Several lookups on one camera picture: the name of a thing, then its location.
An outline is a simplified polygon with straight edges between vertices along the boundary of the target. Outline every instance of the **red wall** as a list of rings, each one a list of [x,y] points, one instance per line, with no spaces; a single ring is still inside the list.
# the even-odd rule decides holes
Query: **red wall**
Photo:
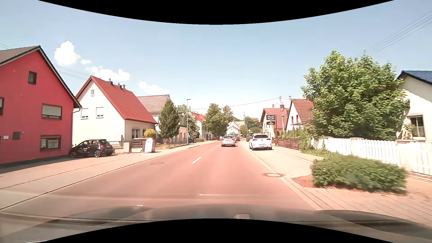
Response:
[[[37,73],[36,85],[28,83],[29,71]],[[0,164],[69,152],[73,100],[38,51],[0,66],[0,96]],[[42,103],[62,106],[62,119],[42,118]],[[14,131],[23,132],[21,139],[12,139]],[[41,135],[61,135],[61,150],[40,152]]]

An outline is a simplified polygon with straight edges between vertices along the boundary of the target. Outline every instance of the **rear window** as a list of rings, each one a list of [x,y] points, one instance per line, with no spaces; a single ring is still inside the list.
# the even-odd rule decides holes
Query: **rear window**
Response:
[[[269,136],[265,134],[255,135],[254,138],[268,138]]]

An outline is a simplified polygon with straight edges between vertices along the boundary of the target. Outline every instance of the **road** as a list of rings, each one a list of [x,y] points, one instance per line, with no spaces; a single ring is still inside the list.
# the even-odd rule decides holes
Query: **road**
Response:
[[[209,142],[70,185],[6,212],[65,217],[114,206],[218,202],[312,209],[281,179],[263,176],[270,172],[239,145]]]

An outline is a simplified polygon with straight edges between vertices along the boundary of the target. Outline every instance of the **blue roof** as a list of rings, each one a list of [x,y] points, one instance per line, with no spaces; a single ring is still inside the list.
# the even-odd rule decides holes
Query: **blue roof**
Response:
[[[432,71],[403,70],[400,74],[406,73],[416,79],[432,85]]]

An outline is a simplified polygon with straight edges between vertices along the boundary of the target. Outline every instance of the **black car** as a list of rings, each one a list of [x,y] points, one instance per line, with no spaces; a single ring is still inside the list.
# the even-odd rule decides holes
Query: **black car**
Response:
[[[100,157],[103,154],[107,156],[114,152],[112,146],[106,139],[89,139],[85,140],[77,146],[69,150],[69,157],[76,158],[78,156],[87,157],[89,155]]]

